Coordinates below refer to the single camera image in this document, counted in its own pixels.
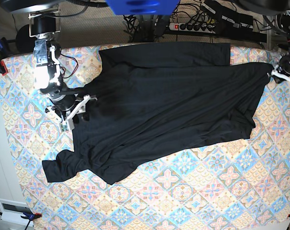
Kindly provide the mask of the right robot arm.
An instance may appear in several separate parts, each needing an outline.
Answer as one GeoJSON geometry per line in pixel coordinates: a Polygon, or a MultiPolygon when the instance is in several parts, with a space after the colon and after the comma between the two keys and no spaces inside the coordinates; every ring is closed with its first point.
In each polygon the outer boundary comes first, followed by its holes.
{"type": "Polygon", "coordinates": [[[64,68],[59,62],[61,46],[56,41],[60,32],[58,0],[1,0],[0,7],[9,13],[28,13],[29,36],[35,38],[34,85],[53,104],[46,112],[55,112],[61,122],[79,122],[78,116],[89,121],[86,104],[90,96],[70,89],[64,82],[64,68]]]}

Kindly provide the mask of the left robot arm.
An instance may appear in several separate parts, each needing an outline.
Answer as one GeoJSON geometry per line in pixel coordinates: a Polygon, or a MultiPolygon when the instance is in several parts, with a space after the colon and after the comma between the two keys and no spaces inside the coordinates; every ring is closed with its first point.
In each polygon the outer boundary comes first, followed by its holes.
{"type": "Polygon", "coordinates": [[[261,14],[274,32],[287,39],[288,54],[280,59],[276,71],[290,78],[290,0],[237,0],[236,4],[261,14]]]}

